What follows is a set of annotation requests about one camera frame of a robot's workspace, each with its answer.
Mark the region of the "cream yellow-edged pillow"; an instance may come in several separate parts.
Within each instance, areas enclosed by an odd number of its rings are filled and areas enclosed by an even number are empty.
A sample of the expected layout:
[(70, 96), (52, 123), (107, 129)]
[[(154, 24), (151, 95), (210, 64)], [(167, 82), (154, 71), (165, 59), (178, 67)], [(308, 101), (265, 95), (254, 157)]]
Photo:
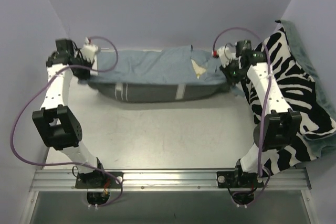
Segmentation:
[(197, 80), (204, 80), (207, 77), (208, 64), (198, 63), (194, 59), (191, 59), (191, 63)]

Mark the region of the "grey-blue pillowcase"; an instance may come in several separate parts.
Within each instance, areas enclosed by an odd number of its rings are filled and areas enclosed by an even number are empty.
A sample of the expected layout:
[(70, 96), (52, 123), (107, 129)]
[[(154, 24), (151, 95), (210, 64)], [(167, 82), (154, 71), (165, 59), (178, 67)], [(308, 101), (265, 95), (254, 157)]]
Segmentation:
[[(197, 80), (191, 59), (208, 64), (204, 80)], [(231, 87), (220, 66), (209, 51), (191, 45), (161, 51), (103, 50), (96, 57), (98, 73), (80, 84), (129, 103), (199, 100), (230, 91), (243, 97), (242, 88)]]

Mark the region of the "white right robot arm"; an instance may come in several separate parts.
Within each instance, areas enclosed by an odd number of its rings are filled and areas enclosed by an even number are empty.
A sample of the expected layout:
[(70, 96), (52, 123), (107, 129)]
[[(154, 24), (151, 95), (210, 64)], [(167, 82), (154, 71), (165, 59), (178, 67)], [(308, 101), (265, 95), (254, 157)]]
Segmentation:
[(250, 81), (262, 108), (260, 122), (253, 132), (254, 143), (237, 162), (233, 173), (234, 183), (244, 187), (250, 183), (251, 175), (262, 177), (263, 154), (273, 154), (292, 144), (302, 117), (285, 101), (266, 51), (255, 51), (249, 40), (241, 40), (235, 44), (235, 53), (221, 47), (213, 55), (220, 59), (220, 70), (228, 84), (235, 86)]

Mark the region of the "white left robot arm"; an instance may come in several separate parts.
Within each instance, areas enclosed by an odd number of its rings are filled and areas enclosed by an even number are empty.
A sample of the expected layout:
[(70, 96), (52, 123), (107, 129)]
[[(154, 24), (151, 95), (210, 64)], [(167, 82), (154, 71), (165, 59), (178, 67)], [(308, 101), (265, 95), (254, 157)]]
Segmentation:
[(32, 113), (33, 123), (44, 144), (66, 155), (78, 168), (77, 180), (102, 187), (107, 176), (103, 166), (84, 145), (82, 128), (68, 106), (73, 77), (87, 80), (99, 47), (90, 39), (78, 48), (70, 39), (58, 39), (56, 51), (46, 61), (48, 85), (40, 110)]

